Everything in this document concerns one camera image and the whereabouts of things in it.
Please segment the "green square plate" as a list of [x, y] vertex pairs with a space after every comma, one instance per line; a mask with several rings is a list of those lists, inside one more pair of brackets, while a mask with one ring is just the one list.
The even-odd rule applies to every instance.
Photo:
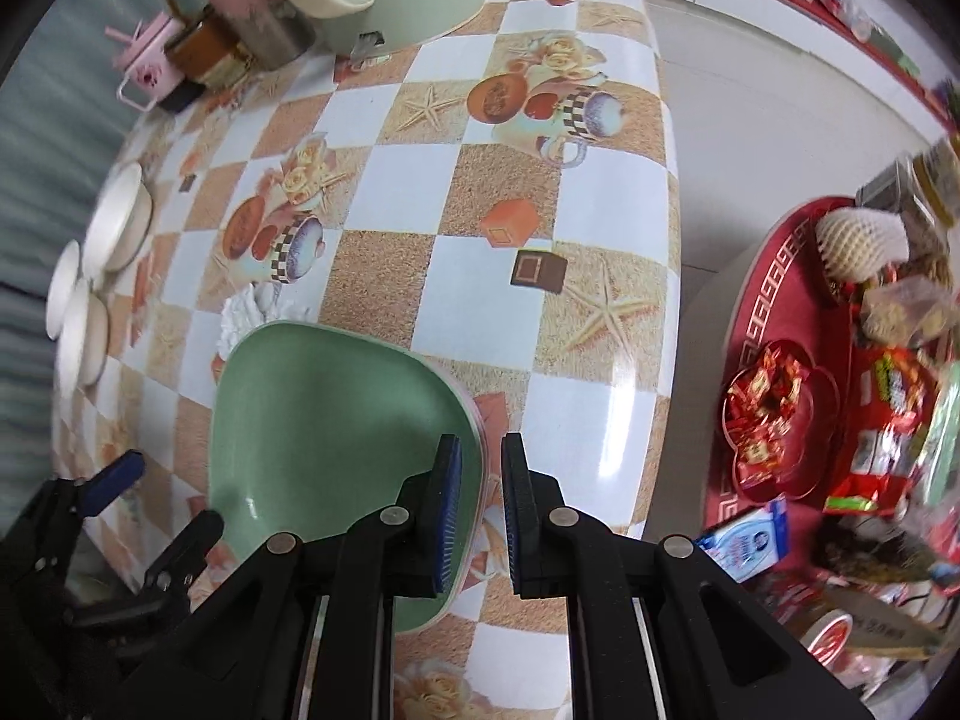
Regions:
[[269, 536], [345, 532], [392, 504], [433, 465], [441, 437], [462, 447], [449, 585], [402, 600], [395, 627], [438, 622], [459, 592], [477, 522], [485, 442], [464, 387], [410, 351], [325, 325], [275, 322], [236, 344], [221, 372], [208, 442], [208, 505], [238, 561]]

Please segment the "small white foam plate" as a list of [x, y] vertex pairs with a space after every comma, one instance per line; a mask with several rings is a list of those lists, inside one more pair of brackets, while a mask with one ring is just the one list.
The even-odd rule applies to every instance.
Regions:
[[76, 280], [78, 280], [81, 256], [80, 243], [78, 241], [68, 241], [53, 267], [49, 289], [47, 290], [46, 318], [44, 319], [44, 327], [46, 327], [49, 340], [57, 340], [60, 332], [62, 332], [62, 327], [64, 327], [65, 310], [67, 310], [68, 301], [70, 301], [71, 293], [73, 293]]

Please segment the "large white foam bowl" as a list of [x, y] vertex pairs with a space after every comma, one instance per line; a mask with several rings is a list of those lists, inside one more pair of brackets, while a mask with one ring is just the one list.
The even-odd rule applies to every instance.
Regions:
[[122, 164], [98, 195], [82, 245], [82, 273], [89, 281], [122, 270], [139, 252], [153, 215], [143, 167]]

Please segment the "blue white tissue pack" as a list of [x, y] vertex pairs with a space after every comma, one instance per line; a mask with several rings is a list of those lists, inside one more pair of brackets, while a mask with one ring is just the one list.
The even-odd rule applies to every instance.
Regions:
[[709, 528], [695, 543], [737, 583], [769, 571], [789, 554], [788, 504], [784, 497]]

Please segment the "crumpled white tissue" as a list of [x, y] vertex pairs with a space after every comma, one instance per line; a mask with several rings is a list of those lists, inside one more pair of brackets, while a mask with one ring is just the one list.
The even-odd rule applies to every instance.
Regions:
[[226, 361], [242, 340], [267, 323], [302, 322], [308, 318], [306, 305], [281, 295], [275, 283], [248, 284], [224, 301], [220, 314], [218, 356]]

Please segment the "clear red candy dish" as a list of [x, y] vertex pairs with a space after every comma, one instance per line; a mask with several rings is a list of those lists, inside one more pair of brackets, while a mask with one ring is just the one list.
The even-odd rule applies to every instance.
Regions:
[[827, 474], [838, 417], [832, 374], [797, 341], [765, 344], [721, 400], [737, 493], [755, 504], [810, 496]]

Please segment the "red round tray table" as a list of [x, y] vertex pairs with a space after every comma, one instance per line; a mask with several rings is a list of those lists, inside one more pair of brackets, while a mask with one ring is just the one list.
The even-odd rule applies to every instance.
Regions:
[[779, 228], [734, 319], [704, 503], [709, 528], [770, 522], [768, 541], [737, 544], [732, 574], [781, 562], [957, 589], [957, 566], [898, 522], [953, 426], [924, 349], [954, 320], [946, 267], [900, 213], [822, 199]]

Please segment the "red snack bag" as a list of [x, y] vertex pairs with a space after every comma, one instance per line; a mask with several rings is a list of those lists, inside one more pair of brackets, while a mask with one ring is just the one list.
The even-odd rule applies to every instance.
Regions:
[[853, 349], [825, 515], [895, 514], [910, 489], [918, 436], [931, 421], [935, 395], [934, 376], [911, 349]]

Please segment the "grey-green curtain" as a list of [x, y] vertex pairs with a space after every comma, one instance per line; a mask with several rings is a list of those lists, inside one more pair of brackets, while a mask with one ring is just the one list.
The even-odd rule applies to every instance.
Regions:
[[47, 285], [137, 115], [104, 32], [164, 0], [2, 0], [2, 520], [50, 470], [55, 346]]

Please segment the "pink lidded mug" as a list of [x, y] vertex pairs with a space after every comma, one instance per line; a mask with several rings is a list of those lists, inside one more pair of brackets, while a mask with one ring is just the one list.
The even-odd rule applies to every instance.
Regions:
[[166, 44], [178, 36], [184, 25], [176, 16], [160, 11], [148, 23], [139, 21], [130, 34], [112, 26], [104, 34], [121, 44], [112, 65], [121, 74], [116, 98], [146, 114], [160, 107], [179, 114], [202, 96], [205, 88], [172, 62]]

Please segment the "clear bag of snacks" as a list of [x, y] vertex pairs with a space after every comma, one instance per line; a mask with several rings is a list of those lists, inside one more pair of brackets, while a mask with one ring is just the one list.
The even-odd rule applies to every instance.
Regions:
[[862, 332], [885, 346], [919, 348], [957, 322], [958, 305], [950, 291], [926, 277], [876, 286], [862, 296]]

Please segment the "amber glass jar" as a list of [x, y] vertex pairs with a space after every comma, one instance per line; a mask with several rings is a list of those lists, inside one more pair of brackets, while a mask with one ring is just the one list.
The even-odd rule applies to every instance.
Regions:
[[166, 5], [182, 28], [167, 39], [164, 52], [189, 80], [210, 91], [223, 91], [249, 73], [252, 55], [212, 5], [195, 13], [184, 11], [178, 0], [166, 0]]

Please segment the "white foam fruit net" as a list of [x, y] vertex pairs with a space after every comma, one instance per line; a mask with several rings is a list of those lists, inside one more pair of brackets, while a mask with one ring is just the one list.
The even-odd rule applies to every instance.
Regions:
[[910, 258], [903, 221], [888, 211], [837, 208], [817, 221], [815, 238], [828, 277], [845, 283], [862, 283], [884, 266]]

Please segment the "patterned plastic tablecloth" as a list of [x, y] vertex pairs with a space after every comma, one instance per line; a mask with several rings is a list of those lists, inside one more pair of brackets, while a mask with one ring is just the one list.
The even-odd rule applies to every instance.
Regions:
[[521, 434], [625, 535], [651, 505], [674, 378], [680, 199], [644, 0], [487, 0], [361, 70], [325, 52], [137, 119], [153, 220], [108, 281], [98, 383], [53, 422], [60, 468], [146, 473], [89, 527], [139, 582], [206, 501], [221, 309], [256, 284], [309, 322], [402, 346], [490, 439]]

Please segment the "pink steel tumbler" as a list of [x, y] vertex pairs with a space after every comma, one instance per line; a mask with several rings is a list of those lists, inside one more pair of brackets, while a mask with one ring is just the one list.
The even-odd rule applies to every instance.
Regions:
[[311, 21], [288, 0], [208, 0], [265, 70], [278, 70], [316, 42]]

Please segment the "gold lidded glass jar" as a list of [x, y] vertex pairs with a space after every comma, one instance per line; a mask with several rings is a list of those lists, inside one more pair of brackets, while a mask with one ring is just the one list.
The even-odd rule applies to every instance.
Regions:
[[907, 168], [919, 197], [946, 229], [960, 221], [960, 158], [958, 135], [937, 140], [923, 153], [908, 154]]

